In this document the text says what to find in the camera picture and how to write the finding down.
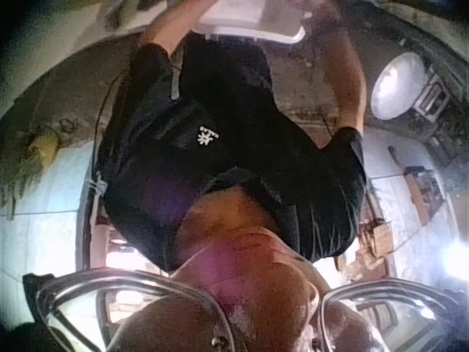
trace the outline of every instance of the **white container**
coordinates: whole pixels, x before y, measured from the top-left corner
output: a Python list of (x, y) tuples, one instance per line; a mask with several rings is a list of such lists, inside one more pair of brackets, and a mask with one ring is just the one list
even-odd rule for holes
[(192, 30), (293, 44), (305, 36), (302, 17), (288, 0), (219, 0)]

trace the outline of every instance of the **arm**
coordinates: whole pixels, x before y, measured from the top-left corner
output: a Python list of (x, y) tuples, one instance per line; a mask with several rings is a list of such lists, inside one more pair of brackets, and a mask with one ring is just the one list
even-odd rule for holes
[(340, 10), (334, 0), (308, 1), (306, 9), (313, 12), (313, 35), (319, 36), (325, 76), (339, 105), (337, 127), (352, 127), (363, 135), (366, 81)]
[(181, 0), (158, 16), (140, 38), (139, 46), (158, 44), (171, 55), (184, 38), (217, 0)]

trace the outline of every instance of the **white logo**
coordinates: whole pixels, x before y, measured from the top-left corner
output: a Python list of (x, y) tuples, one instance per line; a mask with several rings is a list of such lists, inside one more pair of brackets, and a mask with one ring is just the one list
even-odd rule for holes
[(200, 145), (208, 145), (211, 141), (218, 139), (218, 134), (205, 128), (204, 126), (200, 126), (200, 133), (197, 135), (197, 142)]

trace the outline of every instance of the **black t-shirt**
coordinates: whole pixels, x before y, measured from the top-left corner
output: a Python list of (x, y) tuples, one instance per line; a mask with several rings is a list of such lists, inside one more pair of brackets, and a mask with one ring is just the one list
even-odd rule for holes
[(130, 245), (176, 269), (172, 244), (189, 208), (234, 185), (312, 262), (352, 243), (366, 179), (355, 129), (338, 130), (320, 150), (277, 109), (267, 62), (254, 45), (192, 35), (177, 100), (172, 75), (161, 47), (136, 52), (98, 153), (106, 211)]

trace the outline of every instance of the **person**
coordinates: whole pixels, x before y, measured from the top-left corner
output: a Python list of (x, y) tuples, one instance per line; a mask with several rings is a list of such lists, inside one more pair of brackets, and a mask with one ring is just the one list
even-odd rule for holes
[[(313, 12), (339, 106), (336, 133), (320, 150), (277, 109), (259, 46), (189, 34), (214, 3), (182, 0), (141, 36), (98, 151), (104, 208), (131, 246), (209, 293), (247, 351), (302, 351), (311, 302), (330, 290), (311, 263), (343, 253), (357, 232), (365, 78), (339, 6), (296, 1)], [(169, 57), (180, 43), (172, 100)], [(351, 328), (341, 351), (381, 346), (353, 312), (338, 307), (336, 320)], [(207, 351), (203, 329), (197, 309), (157, 301), (129, 319), (110, 351)]]

